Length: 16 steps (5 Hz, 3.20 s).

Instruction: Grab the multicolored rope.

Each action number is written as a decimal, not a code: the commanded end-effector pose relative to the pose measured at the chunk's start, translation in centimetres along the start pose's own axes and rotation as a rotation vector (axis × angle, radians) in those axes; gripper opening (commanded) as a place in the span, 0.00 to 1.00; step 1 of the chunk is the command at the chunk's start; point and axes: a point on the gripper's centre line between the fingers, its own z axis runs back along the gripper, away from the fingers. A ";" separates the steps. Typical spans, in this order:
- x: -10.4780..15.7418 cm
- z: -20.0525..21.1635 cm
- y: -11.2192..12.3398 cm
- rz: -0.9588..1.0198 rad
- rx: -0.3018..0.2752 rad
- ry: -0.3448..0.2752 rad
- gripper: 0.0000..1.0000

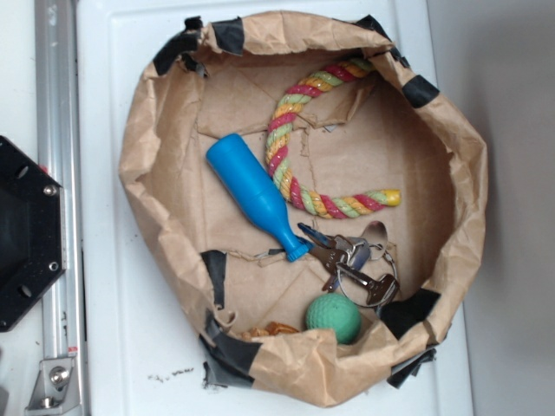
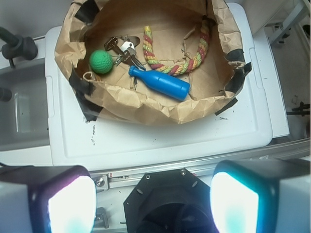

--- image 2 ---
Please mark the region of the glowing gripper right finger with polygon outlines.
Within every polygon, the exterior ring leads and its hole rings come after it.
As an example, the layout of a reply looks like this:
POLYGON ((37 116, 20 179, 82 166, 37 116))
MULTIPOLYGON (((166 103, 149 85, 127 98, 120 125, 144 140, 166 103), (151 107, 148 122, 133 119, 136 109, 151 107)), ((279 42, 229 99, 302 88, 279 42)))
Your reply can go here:
POLYGON ((211 212, 221 233, 311 231, 308 160, 223 160, 210 184, 211 212))

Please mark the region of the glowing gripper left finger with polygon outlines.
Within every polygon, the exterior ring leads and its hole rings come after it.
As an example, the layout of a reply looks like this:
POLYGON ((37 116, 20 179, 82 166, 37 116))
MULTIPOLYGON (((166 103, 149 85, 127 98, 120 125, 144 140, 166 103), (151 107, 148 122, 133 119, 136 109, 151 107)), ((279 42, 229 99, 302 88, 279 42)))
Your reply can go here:
POLYGON ((95 183, 83 166, 3 166, 2 233, 90 233, 95 223, 95 183))

